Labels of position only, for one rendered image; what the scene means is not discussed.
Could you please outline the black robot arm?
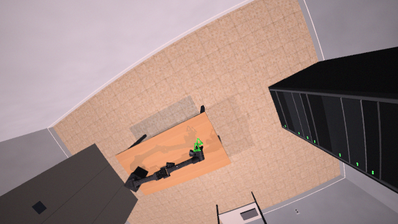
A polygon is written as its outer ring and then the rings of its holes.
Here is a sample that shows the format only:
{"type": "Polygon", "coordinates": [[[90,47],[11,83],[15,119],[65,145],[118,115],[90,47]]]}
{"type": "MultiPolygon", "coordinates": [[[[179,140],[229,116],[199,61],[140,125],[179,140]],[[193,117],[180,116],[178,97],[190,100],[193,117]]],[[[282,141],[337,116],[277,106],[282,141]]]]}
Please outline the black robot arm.
{"type": "Polygon", "coordinates": [[[181,169],[189,164],[192,164],[192,163],[195,164],[197,162],[201,162],[201,161],[205,160],[204,155],[199,157],[200,156],[199,152],[195,153],[193,150],[189,151],[189,156],[192,158],[187,161],[181,162],[175,166],[172,166],[172,167],[163,166],[160,168],[160,170],[158,170],[157,172],[154,172],[153,175],[147,176],[147,178],[144,177],[142,179],[137,179],[137,177],[135,177],[135,176],[131,177],[130,179],[127,180],[129,182],[130,189],[131,190],[136,189],[139,187],[140,184],[150,182],[152,180],[160,180],[162,178],[164,178],[164,179],[168,178],[168,177],[170,177],[170,173],[175,170],[181,169]]]}

